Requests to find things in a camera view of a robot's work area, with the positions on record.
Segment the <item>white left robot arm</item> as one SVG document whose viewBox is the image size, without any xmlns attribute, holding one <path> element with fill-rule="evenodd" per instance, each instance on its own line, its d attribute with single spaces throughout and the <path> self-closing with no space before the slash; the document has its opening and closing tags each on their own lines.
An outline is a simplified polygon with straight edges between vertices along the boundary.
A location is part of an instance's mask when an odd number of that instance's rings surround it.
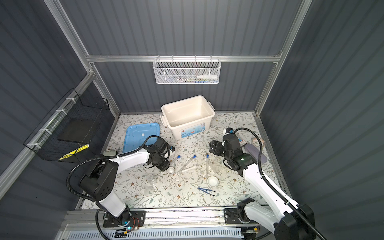
<svg viewBox="0 0 384 240">
<path fill-rule="evenodd" d="M 137 166 L 156 167 L 164 172 L 170 167 L 169 158 L 175 150 L 163 138 L 149 136 L 141 146 L 128 153 L 95 159 L 79 186 L 104 211 L 115 218 L 125 216 L 129 207 L 113 190 L 117 175 Z"/>
</svg>

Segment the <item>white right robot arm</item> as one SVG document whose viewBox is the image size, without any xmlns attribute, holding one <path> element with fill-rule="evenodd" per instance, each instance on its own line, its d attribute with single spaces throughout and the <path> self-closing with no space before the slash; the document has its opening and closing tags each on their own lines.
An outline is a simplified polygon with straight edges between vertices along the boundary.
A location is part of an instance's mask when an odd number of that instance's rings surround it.
<svg viewBox="0 0 384 240">
<path fill-rule="evenodd" d="M 247 150 L 236 130 L 227 128 L 221 141 L 211 141 L 209 152 L 223 157 L 224 165 L 237 172 L 264 198 L 268 208 L 252 198 L 237 204 L 238 218 L 243 223 L 257 222 L 277 240 L 314 240 L 317 238 L 315 217 L 307 205 L 300 205 L 284 193 L 262 170 L 262 150 Z"/>
</svg>

